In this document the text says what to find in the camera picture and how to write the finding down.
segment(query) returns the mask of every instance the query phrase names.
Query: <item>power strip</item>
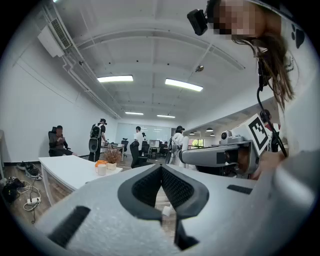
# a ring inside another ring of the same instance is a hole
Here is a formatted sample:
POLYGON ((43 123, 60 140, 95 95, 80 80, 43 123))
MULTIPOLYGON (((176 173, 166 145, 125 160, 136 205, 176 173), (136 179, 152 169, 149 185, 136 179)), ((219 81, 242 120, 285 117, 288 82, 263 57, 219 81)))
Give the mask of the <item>power strip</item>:
POLYGON ((29 206, 34 206, 35 204, 40 204, 41 203, 41 198, 40 197, 34 197, 34 198, 28 198, 28 200, 26 201, 26 203, 29 206))

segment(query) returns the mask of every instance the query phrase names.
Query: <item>potted plant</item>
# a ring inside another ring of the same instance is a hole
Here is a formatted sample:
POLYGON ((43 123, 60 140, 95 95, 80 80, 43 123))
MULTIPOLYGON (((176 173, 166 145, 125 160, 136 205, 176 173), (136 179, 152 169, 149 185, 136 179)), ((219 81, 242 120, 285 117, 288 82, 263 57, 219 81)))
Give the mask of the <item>potted plant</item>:
POLYGON ((121 152, 116 148, 111 148, 108 146, 108 149, 104 153, 104 159, 108 162, 106 168, 108 170, 114 171, 117 168, 117 163, 121 161, 121 152))

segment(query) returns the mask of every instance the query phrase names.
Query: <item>white shirt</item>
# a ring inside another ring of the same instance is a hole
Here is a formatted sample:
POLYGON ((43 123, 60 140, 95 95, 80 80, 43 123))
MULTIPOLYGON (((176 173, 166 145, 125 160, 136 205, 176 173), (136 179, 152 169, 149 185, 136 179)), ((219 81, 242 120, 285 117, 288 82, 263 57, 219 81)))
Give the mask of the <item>white shirt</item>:
POLYGON ((184 136, 180 132, 175 133, 172 138, 175 140, 177 146, 181 146, 184 141, 184 136))
POLYGON ((139 131, 134 135, 134 139, 137 140, 139 142, 139 147, 138 150, 142 150, 142 142, 144 141, 144 136, 142 135, 142 133, 139 131))
POLYGON ((278 106, 279 137, 289 156, 294 156, 300 151, 320 149, 320 63, 300 27, 281 18, 281 36, 287 43, 284 63, 295 95, 284 102, 284 111, 278 106))

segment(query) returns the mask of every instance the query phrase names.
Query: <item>long brown hair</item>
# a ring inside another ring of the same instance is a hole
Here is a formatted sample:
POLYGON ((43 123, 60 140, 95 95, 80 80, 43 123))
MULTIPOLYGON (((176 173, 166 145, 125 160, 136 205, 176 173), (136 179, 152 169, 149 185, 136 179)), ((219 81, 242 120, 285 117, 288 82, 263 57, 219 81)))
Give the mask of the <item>long brown hair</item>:
POLYGON ((284 64, 287 52, 284 39, 273 33, 265 33, 258 38, 239 35, 232 35, 231 38, 236 44, 248 45, 252 49, 253 55, 263 61, 272 80, 274 98, 284 110, 285 101, 294 98, 294 92, 284 64), (261 48, 267 49, 267 51, 262 52, 261 48))

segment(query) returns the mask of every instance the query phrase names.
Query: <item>computer monitor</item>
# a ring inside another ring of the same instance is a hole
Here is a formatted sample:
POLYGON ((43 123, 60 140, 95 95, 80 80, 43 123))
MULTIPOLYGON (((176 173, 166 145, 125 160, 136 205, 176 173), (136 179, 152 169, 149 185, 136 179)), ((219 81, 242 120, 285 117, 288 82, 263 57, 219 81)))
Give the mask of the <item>computer monitor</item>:
POLYGON ((150 139, 150 148, 159 148, 160 140, 150 139))

